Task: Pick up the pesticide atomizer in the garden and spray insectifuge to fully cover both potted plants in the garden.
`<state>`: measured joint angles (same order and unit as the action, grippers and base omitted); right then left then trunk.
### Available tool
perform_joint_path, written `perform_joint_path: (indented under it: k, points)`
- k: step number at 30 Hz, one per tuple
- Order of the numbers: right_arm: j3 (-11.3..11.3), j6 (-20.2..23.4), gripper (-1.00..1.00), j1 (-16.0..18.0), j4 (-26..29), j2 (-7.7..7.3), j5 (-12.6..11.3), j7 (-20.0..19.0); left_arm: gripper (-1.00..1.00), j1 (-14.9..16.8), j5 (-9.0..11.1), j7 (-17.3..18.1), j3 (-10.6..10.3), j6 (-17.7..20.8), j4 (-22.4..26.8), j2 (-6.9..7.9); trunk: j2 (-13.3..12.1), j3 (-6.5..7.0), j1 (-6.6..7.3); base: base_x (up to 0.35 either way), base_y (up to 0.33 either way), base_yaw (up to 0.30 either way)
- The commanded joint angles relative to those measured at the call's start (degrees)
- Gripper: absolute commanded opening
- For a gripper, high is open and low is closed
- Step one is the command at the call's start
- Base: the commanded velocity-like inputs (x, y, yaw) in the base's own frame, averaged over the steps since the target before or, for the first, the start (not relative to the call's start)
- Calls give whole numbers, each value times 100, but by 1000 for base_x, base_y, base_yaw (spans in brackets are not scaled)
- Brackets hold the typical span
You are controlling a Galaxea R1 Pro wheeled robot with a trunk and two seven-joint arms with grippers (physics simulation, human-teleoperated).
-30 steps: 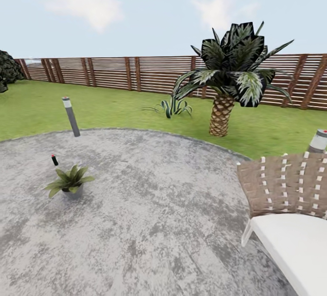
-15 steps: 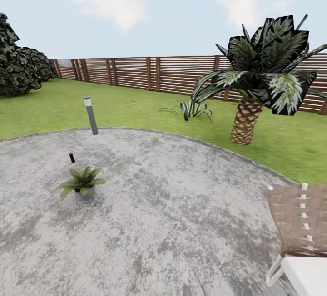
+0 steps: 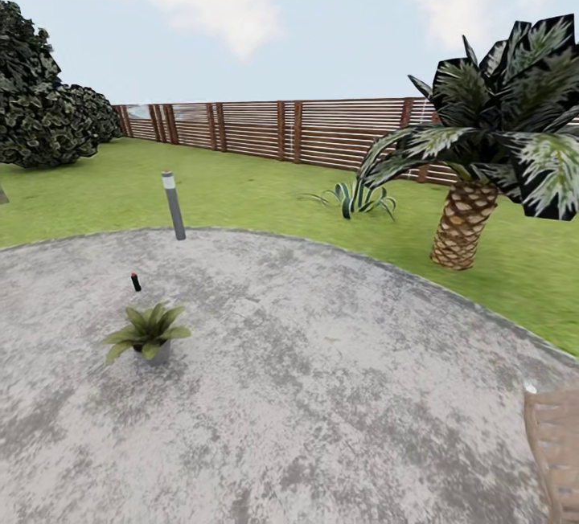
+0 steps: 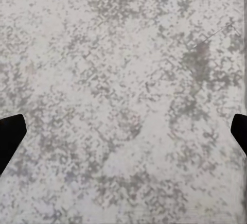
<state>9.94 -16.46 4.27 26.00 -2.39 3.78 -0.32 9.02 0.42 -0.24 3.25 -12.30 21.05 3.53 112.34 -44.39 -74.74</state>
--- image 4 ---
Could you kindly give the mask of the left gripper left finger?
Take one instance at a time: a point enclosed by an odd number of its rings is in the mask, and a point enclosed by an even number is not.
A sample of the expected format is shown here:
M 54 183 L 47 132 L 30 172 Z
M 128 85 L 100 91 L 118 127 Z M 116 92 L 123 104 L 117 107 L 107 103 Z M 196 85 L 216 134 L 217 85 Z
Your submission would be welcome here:
M 22 114 L 0 119 L 0 175 L 27 133 Z

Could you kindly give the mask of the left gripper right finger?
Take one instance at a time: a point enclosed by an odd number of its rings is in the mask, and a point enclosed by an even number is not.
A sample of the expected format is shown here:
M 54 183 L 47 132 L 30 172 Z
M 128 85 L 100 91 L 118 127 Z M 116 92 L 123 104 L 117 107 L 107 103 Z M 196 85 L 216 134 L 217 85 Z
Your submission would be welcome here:
M 247 115 L 239 113 L 234 115 L 231 133 L 247 155 Z

